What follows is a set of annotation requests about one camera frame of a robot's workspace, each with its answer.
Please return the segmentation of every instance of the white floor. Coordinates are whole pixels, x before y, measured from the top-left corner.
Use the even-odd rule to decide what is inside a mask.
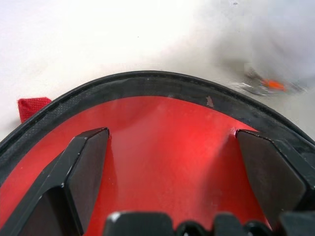
[[[19,125],[19,98],[57,98],[133,70],[244,79],[251,0],[0,1],[0,140]],[[255,99],[315,139],[315,92]]]

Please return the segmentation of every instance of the red fabric tab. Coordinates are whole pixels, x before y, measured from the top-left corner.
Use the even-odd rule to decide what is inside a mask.
[[[21,98],[18,100],[18,107],[20,113],[20,119],[23,123],[48,103],[51,100],[47,97],[37,97],[37,98]]]

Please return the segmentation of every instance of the white surface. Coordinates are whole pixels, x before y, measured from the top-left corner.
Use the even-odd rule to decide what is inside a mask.
[[[87,81],[165,70],[223,85],[244,79],[250,0],[0,2],[0,139],[19,98],[55,99]],[[256,97],[315,138],[313,92]]]

